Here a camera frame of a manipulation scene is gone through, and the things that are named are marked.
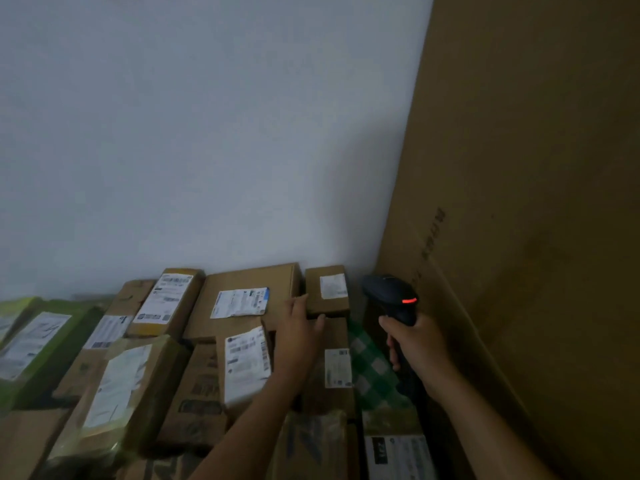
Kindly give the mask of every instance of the black handheld scanner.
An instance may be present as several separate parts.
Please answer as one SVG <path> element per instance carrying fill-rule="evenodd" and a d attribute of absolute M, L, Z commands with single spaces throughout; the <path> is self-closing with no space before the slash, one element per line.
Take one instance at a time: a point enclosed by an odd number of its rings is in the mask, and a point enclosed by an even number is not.
<path fill-rule="evenodd" d="M 391 274 L 381 276 L 370 274 L 362 279 L 362 290 L 370 300 L 384 309 L 387 316 L 407 326 L 415 324 L 418 295 L 409 283 Z M 415 404 L 422 389 L 422 383 L 407 362 L 398 343 L 395 348 L 400 363 L 400 371 L 397 373 L 400 382 L 397 391 Z"/>

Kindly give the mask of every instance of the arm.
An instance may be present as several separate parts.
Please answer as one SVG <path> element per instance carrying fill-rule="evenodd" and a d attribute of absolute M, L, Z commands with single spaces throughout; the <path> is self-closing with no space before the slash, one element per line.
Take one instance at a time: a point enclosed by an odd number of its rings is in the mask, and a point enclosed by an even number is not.
<path fill-rule="evenodd" d="M 315 326 L 307 320 L 307 295 L 288 300 L 271 377 L 189 480 L 264 478 L 284 418 L 316 360 L 323 327 L 324 315 Z"/>
<path fill-rule="evenodd" d="M 380 317 L 380 325 L 388 333 L 394 370 L 399 369 L 395 340 L 429 395 L 447 412 L 478 480 L 556 478 L 462 377 L 432 319 L 419 314 L 415 325 L 407 327 Z"/>

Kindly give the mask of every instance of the green and white gingham pattern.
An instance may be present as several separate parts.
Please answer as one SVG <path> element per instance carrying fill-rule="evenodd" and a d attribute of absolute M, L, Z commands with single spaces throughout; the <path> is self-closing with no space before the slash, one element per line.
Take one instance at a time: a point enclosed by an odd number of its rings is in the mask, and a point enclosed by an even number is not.
<path fill-rule="evenodd" d="M 348 330 L 353 385 L 360 409 L 410 408 L 411 401 L 396 391 L 398 379 L 391 364 L 369 334 L 353 320 L 348 320 Z"/>

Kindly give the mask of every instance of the right arm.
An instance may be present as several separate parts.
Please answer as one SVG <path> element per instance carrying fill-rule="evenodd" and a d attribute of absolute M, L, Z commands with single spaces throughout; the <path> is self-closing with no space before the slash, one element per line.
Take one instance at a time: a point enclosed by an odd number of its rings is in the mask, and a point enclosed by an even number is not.
<path fill-rule="evenodd" d="M 431 318 L 418 314 L 415 325 L 408 327 L 393 318 L 380 317 L 380 325 L 388 333 L 394 370 L 399 370 L 395 341 L 427 393 L 447 412 L 477 480 L 556 478 L 462 377 Z"/>

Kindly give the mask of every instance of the right hand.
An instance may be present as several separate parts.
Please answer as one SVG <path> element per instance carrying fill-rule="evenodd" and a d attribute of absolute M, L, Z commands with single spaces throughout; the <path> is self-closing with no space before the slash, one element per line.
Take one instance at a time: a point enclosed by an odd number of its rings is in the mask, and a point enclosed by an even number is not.
<path fill-rule="evenodd" d="M 404 325 L 388 316 L 381 316 L 378 321 L 387 332 L 389 359 L 394 370 L 400 370 L 395 349 L 397 342 L 424 388 L 438 400 L 442 389 L 457 379 L 460 373 L 449 357 L 447 345 L 436 322 L 423 313 L 418 313 L 413 326 Z"/>

